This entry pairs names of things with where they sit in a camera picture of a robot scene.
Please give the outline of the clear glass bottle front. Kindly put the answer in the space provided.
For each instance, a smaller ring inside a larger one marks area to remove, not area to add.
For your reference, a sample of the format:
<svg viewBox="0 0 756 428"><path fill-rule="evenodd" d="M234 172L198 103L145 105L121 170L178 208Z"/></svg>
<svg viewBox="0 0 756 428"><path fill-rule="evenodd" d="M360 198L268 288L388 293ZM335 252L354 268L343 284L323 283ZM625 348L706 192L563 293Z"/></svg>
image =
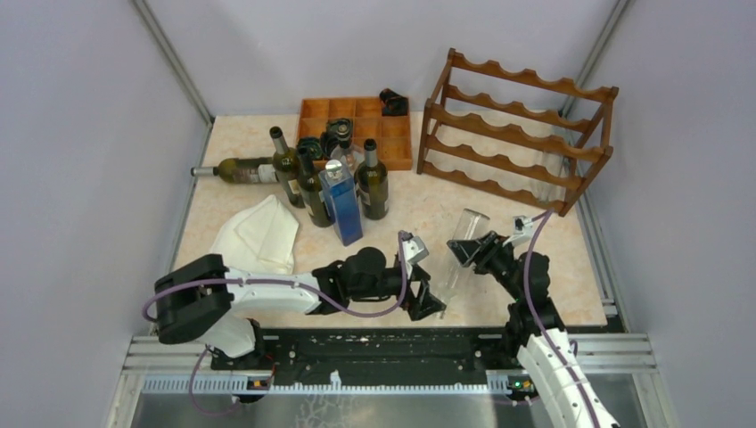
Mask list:
<svg viewBox="0 0 756 428"><path fill-rule="evenodd" d="M477 239L488 232L489 221L490 218L485 214L464 209L450 240ZM445 309L435 315L438 320L441 320L452 303L467 293L469 288L477 285L481 276L475 275L470 267L462 267L447 245L444 247L444 257L440 262L439 270L440 275L435 280L433 290L434 295L446 305Z"/></svg>

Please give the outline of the clear glass bottle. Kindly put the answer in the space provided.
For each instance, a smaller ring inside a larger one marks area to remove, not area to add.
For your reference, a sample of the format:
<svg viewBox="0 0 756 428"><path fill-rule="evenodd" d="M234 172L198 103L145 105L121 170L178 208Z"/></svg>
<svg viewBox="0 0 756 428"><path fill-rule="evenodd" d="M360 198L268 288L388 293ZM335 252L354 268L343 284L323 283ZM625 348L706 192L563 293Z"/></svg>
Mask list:
<svg viewBox="0 0 756 428"><path fill-rule="evenodd" d="M490 218L485 214L464 209L450 240L477 239L488 232L489 221ZM440 262L439 270L440 275L435 280L433 290L434 295L446 305L445 309L435 315L438 320L441 320L452 303L467 293L469 288L477 285L481 276L475 275L470 267L462 267L447 245L444 247L444 257Z"/></svg>
<svg viewBox="0 0 756 428"><path fill-rule="evenodd" d="M535 167L542 167L551 178L563 179L568 177L566 160L561 154L536 152L532 160ZM552 203L555 213L559 213L562 210L562 206L557 207L556 204L563 203L563 199L568 191L567 187L557 184L554 180L546 181L536 178L529 179L526 189L532 192L538 202L544 204L547 202Z"/></svg>

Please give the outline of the blue square glass bottle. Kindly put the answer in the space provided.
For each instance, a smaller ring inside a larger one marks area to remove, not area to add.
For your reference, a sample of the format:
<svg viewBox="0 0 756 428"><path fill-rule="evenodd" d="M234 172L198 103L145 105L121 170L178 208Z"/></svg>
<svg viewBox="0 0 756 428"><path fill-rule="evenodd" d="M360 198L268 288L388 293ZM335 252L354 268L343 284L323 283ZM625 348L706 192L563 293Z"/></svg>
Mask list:
<svg viewBox="0 0 756 428"><path fill-rule="evenodd" d="M340 160L329 160L319 178L334 231L345 247L350 246L363 237L354 177Z"/></svg>

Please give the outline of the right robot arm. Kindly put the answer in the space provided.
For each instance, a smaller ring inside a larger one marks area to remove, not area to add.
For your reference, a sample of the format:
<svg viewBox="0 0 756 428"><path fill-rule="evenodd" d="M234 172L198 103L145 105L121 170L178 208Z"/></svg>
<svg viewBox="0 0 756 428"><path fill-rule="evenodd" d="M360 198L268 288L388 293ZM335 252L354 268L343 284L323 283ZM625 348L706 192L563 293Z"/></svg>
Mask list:
<svg viewBox="0 0 756 428"><path fill-rule="evenodd" d="M495 232L450 240L447 246L462 267L493 276L513 297L507 307L502 355L510 366L525 370L552 425L619 427L579 366L549 295L550 258L531 248L515 257L513 243Z"/></svg>

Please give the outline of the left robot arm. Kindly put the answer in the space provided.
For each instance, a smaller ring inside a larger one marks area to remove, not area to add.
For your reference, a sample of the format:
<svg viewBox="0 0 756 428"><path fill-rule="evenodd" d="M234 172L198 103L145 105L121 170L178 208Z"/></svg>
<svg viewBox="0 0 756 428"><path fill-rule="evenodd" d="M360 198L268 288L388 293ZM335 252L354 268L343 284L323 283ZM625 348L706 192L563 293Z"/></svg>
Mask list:
<svg viewBox="0 0 756 428"><path fill-rule="evenodd" d="M221 255L210 253L157 280L143 316L155 324L162 344L199 341L254 369L267 357L251 319L257 310L369 318L371 313L349 305L393 299L375 316L401 309L419 321L444 311L445 303L431 293L430 275L419 265L427 254L415 243L403 243L388 265L382 251L365 247L326 267L283 275L229 267Z"/></svg>

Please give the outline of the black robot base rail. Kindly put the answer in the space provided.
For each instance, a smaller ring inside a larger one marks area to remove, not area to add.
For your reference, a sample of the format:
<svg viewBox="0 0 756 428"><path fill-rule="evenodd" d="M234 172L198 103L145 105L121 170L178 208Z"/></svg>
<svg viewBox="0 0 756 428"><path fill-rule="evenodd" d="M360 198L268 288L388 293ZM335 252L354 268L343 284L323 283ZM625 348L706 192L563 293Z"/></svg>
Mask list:
<svg viewBox="0 0 756 428"><path fill-rule="evenodd" d="M213 350L210 367L269 372L275 386L324 385L333 372L345 386L483 385L489 371L521 368L527 341L504 327L270 328L245 356Z"/></svg>

